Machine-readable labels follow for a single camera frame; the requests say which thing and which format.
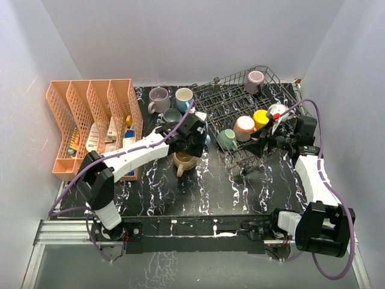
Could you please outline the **light blue ribbed mug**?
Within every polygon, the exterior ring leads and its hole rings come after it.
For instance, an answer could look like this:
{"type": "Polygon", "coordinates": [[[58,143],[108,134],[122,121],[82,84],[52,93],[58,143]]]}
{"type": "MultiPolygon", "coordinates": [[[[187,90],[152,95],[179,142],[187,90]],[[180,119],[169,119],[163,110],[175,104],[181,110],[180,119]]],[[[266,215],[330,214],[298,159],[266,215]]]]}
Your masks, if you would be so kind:
{"type": "Polygon", "coordinates": [[[205,138],[205,145],[206,146],[209,146],[211,143],[211,137],[209,134],[206,134],[206,138],[205,138]]]}

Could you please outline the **tan glazed round mug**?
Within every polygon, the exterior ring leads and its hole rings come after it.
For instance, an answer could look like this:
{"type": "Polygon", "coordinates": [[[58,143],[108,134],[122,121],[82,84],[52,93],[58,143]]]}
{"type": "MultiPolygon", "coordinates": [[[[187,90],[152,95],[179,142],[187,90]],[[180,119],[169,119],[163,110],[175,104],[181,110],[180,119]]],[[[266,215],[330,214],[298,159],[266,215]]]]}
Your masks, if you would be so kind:
{"type": "Polygon", "coordinates": [[[176,175],[180,178],[185,171],[193,169],[197,164],[197,157],[176,152],[173,155],[174,166],[176,167],[176,175]]]}

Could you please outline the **peach pink mug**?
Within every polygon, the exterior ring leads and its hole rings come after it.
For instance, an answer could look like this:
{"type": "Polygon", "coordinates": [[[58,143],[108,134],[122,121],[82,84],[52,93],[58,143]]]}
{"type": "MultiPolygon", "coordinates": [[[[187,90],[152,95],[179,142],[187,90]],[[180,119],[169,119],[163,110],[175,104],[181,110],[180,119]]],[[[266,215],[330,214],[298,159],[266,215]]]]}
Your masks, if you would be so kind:
{"type": "Polygon", "coordinates": [[[255,123],[250,116],[240,116],[237,118],[233,131],[237,141],[249,141],[251,134],[255,132],[255,123]]]}

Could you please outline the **yellow mug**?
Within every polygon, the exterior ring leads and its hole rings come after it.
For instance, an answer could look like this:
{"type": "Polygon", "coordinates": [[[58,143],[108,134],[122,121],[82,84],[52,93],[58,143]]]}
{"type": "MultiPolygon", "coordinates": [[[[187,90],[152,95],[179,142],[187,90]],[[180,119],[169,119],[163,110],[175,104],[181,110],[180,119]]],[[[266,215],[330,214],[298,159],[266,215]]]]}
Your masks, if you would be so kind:
{"type": "Polygon", "coordinates": [[[260,130],[270,121],[267,116],[267,110],[256,110],[252,118],[254,120],[254,127],[256,130],[260,130]]]}

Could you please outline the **green teal mug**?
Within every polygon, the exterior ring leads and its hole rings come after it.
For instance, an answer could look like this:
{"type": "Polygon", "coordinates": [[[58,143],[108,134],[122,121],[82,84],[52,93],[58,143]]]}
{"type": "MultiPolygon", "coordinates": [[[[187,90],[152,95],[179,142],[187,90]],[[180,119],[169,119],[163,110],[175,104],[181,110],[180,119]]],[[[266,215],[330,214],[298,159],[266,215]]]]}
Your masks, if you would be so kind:
{"type": "Polygon", "coordinates": [[[236,135],[232,129],[225,129],[217,135],[217,143],[224,151],[237,151],[236,135]]]}

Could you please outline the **white speckled ceramic mug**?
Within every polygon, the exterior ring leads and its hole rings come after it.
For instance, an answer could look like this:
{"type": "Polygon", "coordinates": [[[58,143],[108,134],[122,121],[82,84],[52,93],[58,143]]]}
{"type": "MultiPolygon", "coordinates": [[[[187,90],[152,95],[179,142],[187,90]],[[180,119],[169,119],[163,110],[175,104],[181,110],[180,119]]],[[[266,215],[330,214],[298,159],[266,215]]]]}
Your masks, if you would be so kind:
{"type": "Polygon", "coordinates": [[[285,122],[293,117],[295,117],[295,112],[293,110],[286,113],[284,116],[282,114],[288,110],[288,107],[283,104],[272,104],[267,109],[266,116],[267,118],[273,118],[274,115],[279,114],[281,117],[279,118],[279,121],[285,122]]]}

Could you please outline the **lavender textured mug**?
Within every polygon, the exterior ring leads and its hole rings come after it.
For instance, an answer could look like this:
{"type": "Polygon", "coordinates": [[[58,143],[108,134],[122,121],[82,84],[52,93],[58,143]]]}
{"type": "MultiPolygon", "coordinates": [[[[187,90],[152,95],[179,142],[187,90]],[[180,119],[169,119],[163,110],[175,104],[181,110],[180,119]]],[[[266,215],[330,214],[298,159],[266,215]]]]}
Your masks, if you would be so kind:
{"type": "Polygon", "coordinates": [[[247,79],[244,85],[245,91],[251,95],[257,94],[264,80],[265,77],[262,72],[258,70],[251,71],[247,75],[247,79]]]}

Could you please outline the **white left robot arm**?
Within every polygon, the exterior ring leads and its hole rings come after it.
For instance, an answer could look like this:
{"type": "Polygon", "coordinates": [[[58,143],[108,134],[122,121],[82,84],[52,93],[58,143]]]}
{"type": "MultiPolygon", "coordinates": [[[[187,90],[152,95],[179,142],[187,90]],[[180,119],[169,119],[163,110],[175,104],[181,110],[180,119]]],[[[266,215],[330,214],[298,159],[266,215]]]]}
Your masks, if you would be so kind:
{"type": "Polygon", "coordinates": [[[95,151],[86,155],[75,185],[96,213],[106,238],[118,240],[124,233],[122,218],[114,204],[115,183],[140,166],[178,152],[201,157],[207,135],[207,114],[197,111],[180,122],[156,127],[147,137],[126,148],[103,155],[95,151]]]}

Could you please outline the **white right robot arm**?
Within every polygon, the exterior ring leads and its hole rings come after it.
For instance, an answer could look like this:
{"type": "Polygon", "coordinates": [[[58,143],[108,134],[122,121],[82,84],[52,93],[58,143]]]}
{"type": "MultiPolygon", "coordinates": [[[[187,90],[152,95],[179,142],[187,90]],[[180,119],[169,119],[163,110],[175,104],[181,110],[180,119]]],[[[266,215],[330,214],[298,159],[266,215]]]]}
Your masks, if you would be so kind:
{"type": "Polygon", "coordinates": [[[274,129],[275,124],[277,116],[253,132],[252,142],[246,149],[258,157],[274,148],[286,151],[301,179],[308,204],[303,213],[276,208],[268,224],[269,234],[276,239],[285,235],[293,237],[300,251],[343,257],[350,241],[348,218],[355,218],[355,212],[345,211],[328,189],[330,182],[324,172],[323,159],[318,156],[320,148],[314,145],[317,120],[298,116],[294,131],[289,133],[274,129]]]}

